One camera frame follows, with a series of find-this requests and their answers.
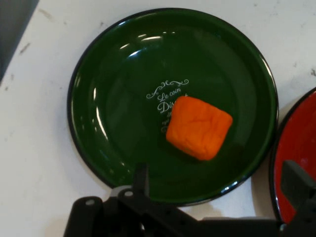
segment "dark edge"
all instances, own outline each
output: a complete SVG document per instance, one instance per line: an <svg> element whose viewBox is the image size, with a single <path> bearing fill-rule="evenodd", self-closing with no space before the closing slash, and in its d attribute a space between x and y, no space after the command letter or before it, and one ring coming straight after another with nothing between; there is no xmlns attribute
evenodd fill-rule
<svg viewBox="0 0 316 237"><path fill-rule="evenodd" d="M132 18L135 18L135 17L138 17L138 16L142 16L142 15L145 15L145 14L150 14L150 13L153 13L153 12L160 12L160 11L166 11L166 10L188 10L188 11L195 11L195 12L198 12L198 13L202 13L202 14L207 14L207 15L210 15L211 17L214 17L216 19L218 19L219 21L222 21L224 23L226 23L227 25L233 27L234 29L236 29L241 36L245 37L249 43L254 47L254 49L256 49L259 53L260 53L260 56L262 57L262 59L265 61L266 63L266 66L267 68L269 69L269 71L271 72L271 69L266 61L266 59L264 58L264 56L262 55L262 53L260 52L260 50L257 48L257 46L243 33L241 32L240 30L238 30L235 26L233 26L232 24L214 16L214 15L211 15L211 14L208 14L206 12L202 12L202 11L197 11L197 10L192 10L192 9L187 9L187 8L177 8L177 7L166 7L166 8L156 8L156 9L150 9L150 10L145 10L145 11L141 11L141 12L138 12L136 14L133 14L133 15L130 15L130 16L127 16L125 18L123 18L122 20L114 23L113 25L109 26L106 30L104 30L101 34L99 34L97 36L97 38L95 38L92 43L88 46L88 48L84 51L84 53L82 54L81 58L79 59L76 67L75 67L75 70L73 72L73 75L71 77L71 80L70 80L70 83L69 83L69 89L68 89L68 96L67 96L67 117L68 117L68 125L69 125L69 129L70 129L70 133L71 133L71 136L73 138L73 142L76 146L76 149L78 150L82 160L84 161L84 163L88 166L88 168L103 182L105 183L107 186L109 186L110 188L114 188L115 185L111 184L110 182L108 182L106 179L103 179L103 177L101 177L101 175L98 174L98 172L92 167L92 165L89 164L89 162L86 160L85 156L83 155L83 152L79 146L79 144L77 143L76 141L76 133L75 133L75 128L74 128L74 125L72 123L72 107L71 107L71 97L72 97L72 92L73 92L73 87L74 87L74 82L75 82L75 79L77 77L77 71L78 71L78 68L80 67L83 59L85 58L86 54L89 52L90 48L92 48L92 46L104 35L106 34L108 31L110 31L112 28L116 27L118 24L124 22L124 21L127 21L129 19L132 19ZM202 200L197 200L195 202L181 202L181 203L168 203L168 204L172 204L172 205L175 205L175 206L191 206L191 205L198 205L198 204L202 204L202 203L205 203L205 202L209 202L211 200L214 200L216 198L219 198L223 195L225 195L226 193L234 190L235 188L239 187L241 184L243 184L251 175L253 175L253 173L259 168L259 166L261 165L261 163L263 162L264 158L268 155L269 153L269 148L271 147L271 145L273 144L273 140L274 140L274 137L275 137L275 134L276 134L276 130L277 130L277 121L278 121L278 96L277 96L277 87L276 87L276 82L274 80L274 77L273 77L273 74L271 72L271 78L272 78L272 82L273 82L273 86L274 86L274 89L275 89L275 103L276 103L276 119L275 119L275 122L274 122L274 134L271 136L270 138L270 141L268 142L268 146L267 146L267 149L266 151L263 153L262 157L261 157L261 160L258 162L257 166L251 171L249 172L247 175L245 175L244 177L242 177L240 180L237 180L237 184L236 185L233 185L232 187L230 187L229 189L225 190L224 192L218 194L218 195L215 195L215 196L212 196L212 197L209 197L209 198L206 198L206 199L202 199Z"/></svg>
<svg viewBox="0 0 316 237"><path fill-rule="evenodd" d="M299 101L295 103L295 105L287 112L286 116L284 117L279 130L277 132L276 140L272 148L271 152L271 157L270 157L270 164L269 164L269 186L270 186L270 195L271 195L271 200L272 200L272 206L273 210L275 213L275 216L278 220L282 221L281 213L280 213L280 208L278 205L277 201L277 195L276 195L276 187L275 187L275 177L274 177L274 170L275 170L275 161L276 161L276 156L277 156L277 149L278 149L278 144L280 142L281 136L283 134L283 130L292 116L292 114L296 111L296 109L301 105L305 99L307 99L310 95L312 95L314 92L316 92L316 87L311 89L309 92L307 92Z"/></svg>

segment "red plate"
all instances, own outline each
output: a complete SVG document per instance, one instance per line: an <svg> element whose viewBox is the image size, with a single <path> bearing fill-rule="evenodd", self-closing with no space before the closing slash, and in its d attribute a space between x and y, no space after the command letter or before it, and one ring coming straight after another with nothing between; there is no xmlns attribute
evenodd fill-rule
<svg viewBox="0 0 316 237"><path fill-rule="evenodd" d="M276 139L270 165L270 189L277 217L288 223L295 210L280 189L283 161L296 161L316 179L316 88L288 112Z"/></svg>

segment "green plate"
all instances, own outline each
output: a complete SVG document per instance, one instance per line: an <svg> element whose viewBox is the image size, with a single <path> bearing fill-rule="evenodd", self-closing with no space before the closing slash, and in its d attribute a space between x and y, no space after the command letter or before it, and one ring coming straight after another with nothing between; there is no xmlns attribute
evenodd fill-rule
<svg viewBox="0 0 316 237"><path fill-rule="evenodd" d="M189 95L234 121L218 155L198 161L165 139L173 102ZM178 8L129 16L104 31L70 82L68 119L83 160L111 187L150 166L150 196L179 205L246 180L273 139L277 91L256 46L227 22Z"/></svg>

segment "black object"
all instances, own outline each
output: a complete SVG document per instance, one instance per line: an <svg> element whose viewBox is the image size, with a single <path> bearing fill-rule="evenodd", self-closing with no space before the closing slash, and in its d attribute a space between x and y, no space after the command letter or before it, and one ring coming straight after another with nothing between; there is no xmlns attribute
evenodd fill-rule
<svg viewBox="0 0 316 237"><path fill-rule="evenodd" d="M154 203L149 198L148 168L141 164L135 171L133 186L121 186L102 203L98 197L84 197L72 208L64 237L315 237L316 186L308 174L292 162L285 162L282 190L293 197L293 184L309 189L294 220L285 225L269 219L203 219L197 221L175 206ZM289 198L295 205L306 196Z"/></svg>
<svg viewBox="0 0 316 237"><path fill-rule="evenodd" d="M0 82L39 0L0 0Z"/></svg>

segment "black bracket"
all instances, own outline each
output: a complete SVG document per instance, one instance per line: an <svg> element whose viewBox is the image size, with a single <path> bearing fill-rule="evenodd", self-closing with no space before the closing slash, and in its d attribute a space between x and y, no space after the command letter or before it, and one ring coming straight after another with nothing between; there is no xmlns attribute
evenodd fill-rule
<svg viewBox="0 0 316 237"><path fill-rule="evenodd" d="M297 164L286 162L283 169L283 179L291 176L293 183L303 183L304 190L314 194L316 186L313 187L310 179L307 180L305 172L298 171ZM282 188L287 197L297 190L289 182L285 182ZM315 195L294 196L289 199L294 200L295 205L303 204L287 226L281 221L258 218L198 221L173 205L152 202L149 198L148 167L140 164L135 171L133 185L113 189L106 202L102 203L98 197L77 200L64 237L315 237Z"/></svg>

